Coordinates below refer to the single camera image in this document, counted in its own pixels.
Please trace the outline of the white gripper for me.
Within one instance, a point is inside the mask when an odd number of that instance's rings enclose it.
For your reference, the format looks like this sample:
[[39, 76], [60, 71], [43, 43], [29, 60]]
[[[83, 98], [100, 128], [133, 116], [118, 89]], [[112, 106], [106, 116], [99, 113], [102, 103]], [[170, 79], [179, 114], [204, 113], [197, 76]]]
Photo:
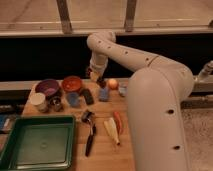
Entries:
[[91, 61], [89, 65], [89, 78], [96, 82], [100, 77], [103, 76], [103, 73], [105, 71], [106, 66], [105, 65], [98, 65], [95, 62]]

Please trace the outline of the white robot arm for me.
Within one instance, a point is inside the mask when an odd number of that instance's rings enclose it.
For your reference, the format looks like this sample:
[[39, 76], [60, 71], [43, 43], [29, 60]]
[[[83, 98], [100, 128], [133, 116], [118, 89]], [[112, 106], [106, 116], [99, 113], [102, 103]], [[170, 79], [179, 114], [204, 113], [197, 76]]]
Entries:
[[155, 53], [116, 43], [113, 32], [87, 38], [90, 68], [102, 74], [110, 59], [131, 70], [127, 117], [136, 171], [191, 171], [180, 104], [192, 92], [191, 70]]

